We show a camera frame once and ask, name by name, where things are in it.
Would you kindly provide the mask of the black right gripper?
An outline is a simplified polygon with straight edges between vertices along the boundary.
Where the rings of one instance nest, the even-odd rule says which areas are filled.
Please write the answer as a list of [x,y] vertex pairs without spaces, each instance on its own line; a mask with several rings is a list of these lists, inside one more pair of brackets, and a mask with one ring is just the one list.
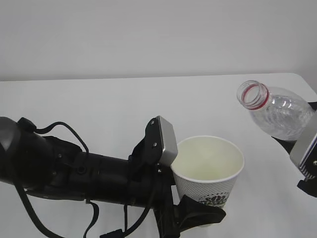
[[[284,148],[288,155],[290,155],[296,141],[285,141],[275,137],[272,138]],[[317,178],[300,180],[297,187],[309,196],[317,198]]]

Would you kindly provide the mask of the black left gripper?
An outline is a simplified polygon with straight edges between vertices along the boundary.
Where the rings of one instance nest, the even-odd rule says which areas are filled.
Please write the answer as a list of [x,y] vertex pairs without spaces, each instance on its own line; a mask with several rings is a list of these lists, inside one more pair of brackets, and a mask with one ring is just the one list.
[[128,194],[132,198],[129,206],[137,205],[137,197],[141,194],[133,188],[133,182],[141,185],[148,183],[150,190],[146,192],[144,210],[137,221],[128,228],[131,235],[143,223],[150,210],[153,210],[158,233],[161,238],[179,238],[183,231],[202,225],[221,223],[226,212],[219,207],[205,205],[184,195],[178,205],[173,204],[171,187],[175,181],[171,171],[151,171],[141,176],[128,177]]

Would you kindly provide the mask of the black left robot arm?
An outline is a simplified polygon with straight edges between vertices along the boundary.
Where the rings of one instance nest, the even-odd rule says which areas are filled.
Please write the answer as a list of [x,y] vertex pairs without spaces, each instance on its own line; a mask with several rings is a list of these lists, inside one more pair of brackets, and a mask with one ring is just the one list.
[[94,225],[99,217],[98,201],[138,206],[144,210],[131,226],[105,234],[107,238],[131,235],[153,210],[162,238],[177,238],[183,231],[220,223],[226,213],[184,195],[173,203],[175,180],[171,164],[177,156],[173,126],[161,116],[148,122],[144,138],[128,159],[89,152],[79,145],[50,136],[57,122],[37,128],[30,120],[0,119],[0,179],[15,186],[36,228],[49,238],[29,196],[50,200],[85,201],[93,207]]

